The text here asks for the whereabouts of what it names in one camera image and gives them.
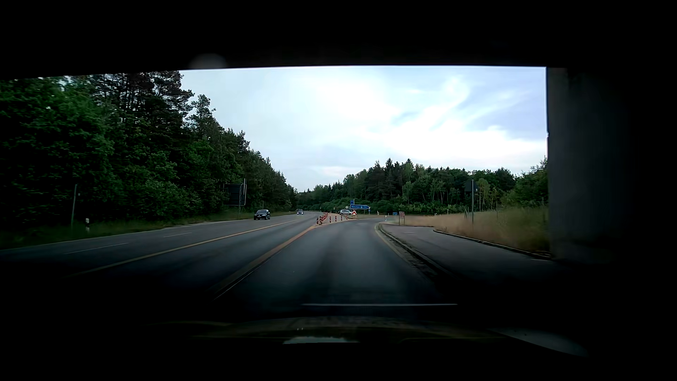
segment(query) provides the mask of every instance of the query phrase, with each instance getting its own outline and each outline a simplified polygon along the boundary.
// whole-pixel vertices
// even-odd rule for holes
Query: green foliage
[[[297,204],[296,190],[244,132],[177,71],[0,81],[3,230],[75,220],[170,221],[225,210],[247,180],[247,208]]]
[[[535,207],[548,203],[548,159],[543,158],[538,166],[531,167],[516,179],[515,187],[502,199],[505,205]]]
[[[343,209],[351,199],[371,206],[372,212],[410,214],[462,213],[471,210],[470,193],[465,183],[474,179],[479,185],[475,210],[496,209],[499,204],[541,205],[548,202],[547,161],[532,168],[529,174],[515,178],[510,171],[480,170],[468,172],[458,168],[432,168],[421,164],[393,163],[357,174],[348,174],[343,182],[317,185],[298,194],[298,206],[308,210]]]

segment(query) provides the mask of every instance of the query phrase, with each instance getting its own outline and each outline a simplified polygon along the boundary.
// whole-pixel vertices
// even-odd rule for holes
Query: cloud
[[[389,157],[519,173],[546,154],[545,69],[348,66],[185,71],[224,127],[298,189]]]

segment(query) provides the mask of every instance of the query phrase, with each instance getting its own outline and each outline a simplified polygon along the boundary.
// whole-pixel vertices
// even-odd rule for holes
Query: large sign board
[[[477,181],[474,181],[473,179],[468,179],[468,181],[466,181],[465,191],[472,192],[473,187],[475,187],[475,192],[479,192],[479,186],[477,185]]]
[[[247,183],[243,182],[242,184],[224,184],[223,192],[225,193],[226,197],[226,200],[223,202],[224,205],[244,206],[247,196]]]

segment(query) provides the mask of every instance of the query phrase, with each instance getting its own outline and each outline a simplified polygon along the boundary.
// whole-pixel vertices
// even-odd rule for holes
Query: black car
[[[259,209],[254,214],[255,220],[270,220],[270,211],[268,209]]]

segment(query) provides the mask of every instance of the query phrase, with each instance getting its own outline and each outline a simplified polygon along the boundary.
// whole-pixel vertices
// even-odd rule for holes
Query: highway
[[[15,324],[61,333],[176,319],[440,320],[457,308],[375,228],[320,213],[179,226],[0,252]]]
[[[585,323],[571,271],[381,217],[321,213],[177,226],[0,251],[5,326],[18,340],[133,336],[163,321],[370,316],[554,330]]]

